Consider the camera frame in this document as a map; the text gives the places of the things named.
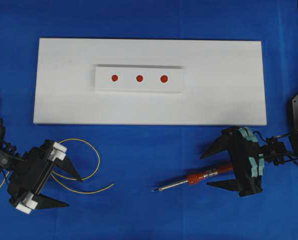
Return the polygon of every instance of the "red screwdriver handle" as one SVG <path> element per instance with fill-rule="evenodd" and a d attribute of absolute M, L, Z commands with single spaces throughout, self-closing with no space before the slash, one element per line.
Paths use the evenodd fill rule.
<path fill-rule="evenodd" d="M 218 166 L 217 168 L 213 168 L 213 169 L 206 170 L 206 171 L 199 172 L 199 173 L 190 174 L 187 176 L 187 180 L 190 185 L 193 185 L 193 184 L 197 184 L 198 182 L 200 182 L 203 179 L 206 179 L 206 178 L 209 178 L 212 176 L 216 176 L 218 174 L 223 174 L 223 173 L 226 173 L 226 172 L 232 171 L 232 170 L 233 170 L 232 164 L 226 163 L 226 164 Z"/>

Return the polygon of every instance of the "red dot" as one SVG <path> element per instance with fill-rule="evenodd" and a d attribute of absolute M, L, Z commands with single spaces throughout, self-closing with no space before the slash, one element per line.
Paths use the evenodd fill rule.
<path fill-rule="evenodd" d="M 168 81 L 168 76 L 163 75 L 163 76 L 161 76 L 160 79 L 161 79 L 161 82 L 166 83 Z"/>
<path fill-rule="evenodd" d="M 118 80 L 118 76 L 117 75 L 112 75 L 112 81 L 116 82 Z"/>
<path fill-rule="evenodd" d="M 137 81 L 140 83 L 143 81 L 143 76 L 142 75 L 137 75 Z"/>

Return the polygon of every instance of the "white clamp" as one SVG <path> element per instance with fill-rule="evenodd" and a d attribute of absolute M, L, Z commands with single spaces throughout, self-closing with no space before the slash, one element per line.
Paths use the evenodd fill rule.
<path fill-rule="evenodd" d="M 24 212 L 25 214 L 30 214 L 31 211 L 34 210 L 38 205 L 36 201 L 32 200 L 33 197 L 34 194 L 28 192 L 24 200 L 16 206 L 16 209 L 20 210 L 21 212 Z"/>
<path fill-rule="evenodd" d="M 51 153 L 48 157 L 48 160 L 54 162 L 55 159 L 60 159 L 63 161 L 63 159 L 66 156 L 66 154 L 65 154 L 66 151 L 67 151 L 67 148 L 65 146 L 63 146 L 55 141 L 53 144 L 53 150 L 51 151 Z"/>

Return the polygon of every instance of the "screwdriver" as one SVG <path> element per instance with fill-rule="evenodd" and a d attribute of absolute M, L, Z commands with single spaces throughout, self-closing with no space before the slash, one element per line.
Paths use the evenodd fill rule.
<path fill-rule="evenodd" d="M 204 180 L 206 178 L 213 177 L 213 176 L 216 176 L 218 174 L 223 174 L 223 173 L 226 173 L 226 172 L 232 171 L 232 170 L 233 170 L 233 168 L 232 168 L 231 163 L 229 163 L 229 162 L 224 163 L 222 165 L 219 165 L 218 167 L 214 167 L 214 168 L 209 169 L 209 170 L 205 170 L 205 171 L 202 171 L 202 172 L 199 172 L 199 173 L 190 174 L 186 177 L 186 179 L 183 179 L 183 180 L 180 180 L 180 181 L 175 181 L 171 184 L 159 187 L 155 190 L 152 190 L 152 192 L 155 192 L 155 191 L 161 192 L 163 190 L 170 189 L 170 188 L 173 188 L 175 186 L 179 186 L 181 184 L 186 184 L 186 183 L 188 183 L 189 185 L 194 185 L 194 184 L 197 184 L 201 180 Z"/>

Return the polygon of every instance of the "blue surface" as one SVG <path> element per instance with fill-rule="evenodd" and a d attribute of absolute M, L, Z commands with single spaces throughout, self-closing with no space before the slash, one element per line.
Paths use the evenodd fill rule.
<path fill-rule="evenodd" d="M 296 0 L 0 0 L 0 117 L 6 139 L 21 153 L 44 139 L 89 140 L 102 156 L 100 171 L 82 185 L 69 184 L 94 190 L 116 183 L 85 196 L 49 180 L 44 193 L 71 206 L 30 216 L 11 207 L 3 187 L 0 240 L 298 239 L 293 164 L 266 165 L 263 193 L 243 198 L 203 183 L 151 192 L 160 181 L 228 159 L 223 153 L 199 160 L 221 127 L 33 125 L 40 37 L 261 40 L 268 125 L 253 129 L 272 136 L 288 131 L 285 104 L 298 91 Z M 67 146 L 86 175 L 95 165 L 92 152 L 81 143 Z"/>

